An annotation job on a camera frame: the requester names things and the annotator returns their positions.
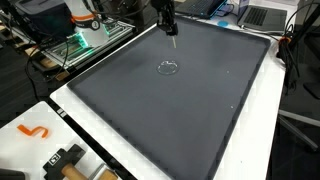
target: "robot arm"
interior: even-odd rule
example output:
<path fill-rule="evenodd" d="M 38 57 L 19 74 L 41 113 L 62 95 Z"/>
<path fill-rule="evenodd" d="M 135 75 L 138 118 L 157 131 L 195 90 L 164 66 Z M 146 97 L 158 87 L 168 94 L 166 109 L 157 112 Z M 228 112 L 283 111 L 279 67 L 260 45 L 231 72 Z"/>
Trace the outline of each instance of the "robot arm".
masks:
<path fill-rule="evenodd" d="M 178 26 L 174 22 L 174 1 L 173 0 L 151 0 L 151 6 L 157 10 L 157 26 L 166 32 L 168 36 L 178 35 Z"/>

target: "gray tray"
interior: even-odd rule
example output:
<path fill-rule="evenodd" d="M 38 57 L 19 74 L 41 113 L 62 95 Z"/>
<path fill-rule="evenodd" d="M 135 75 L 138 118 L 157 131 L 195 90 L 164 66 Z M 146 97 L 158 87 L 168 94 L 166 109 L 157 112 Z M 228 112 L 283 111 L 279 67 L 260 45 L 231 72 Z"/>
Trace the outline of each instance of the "gray tray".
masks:
<path fill-rule="evenodd" d="M 169 177 L 212 179 L 270 41 L 177 23 L 177 49 L 153 28 L 68 86 Z"/>

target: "desk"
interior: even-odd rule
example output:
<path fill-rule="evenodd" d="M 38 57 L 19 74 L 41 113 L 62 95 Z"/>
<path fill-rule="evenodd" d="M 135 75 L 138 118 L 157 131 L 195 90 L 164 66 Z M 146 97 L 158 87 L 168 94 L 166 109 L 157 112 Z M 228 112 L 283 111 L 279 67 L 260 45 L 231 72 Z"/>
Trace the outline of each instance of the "desk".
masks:
<path fill-rule="evenodd" d="M 281 6 L 292 9 L 290 12 L 294 11 L 294 7 L 289 5 Z M 216 24 L 219 20 L 230 18 L 233 17 L 201 21 Z M 237 28 L 236 21 L 229 23 L 232 22 L 233 24 L 229 27 Z M 276 43 L 273 43 L 252 85 L 215 180 L 260 180 L 266 177 L 285 75 L 281 60 L 275 58 L 276 51 Z M 162 171 L 86 106 L 66 85 L 50 97 L 137 179 L 168 179 Z"/>
<path fill-rule="evenodd" d="M 17 129 L 23 124 L 33 129 L 48 128 L 46 139 L 33 137 Z M 44 179 L 43 165 L 60 149 L 69 150 L 73 144 L 86 151 L 76 168 L 89 177 L 103 160 L 56 114 L 45 102 L 40 102 L 0 129 L 0 168 L 22 171 L 27 180 Z"/>

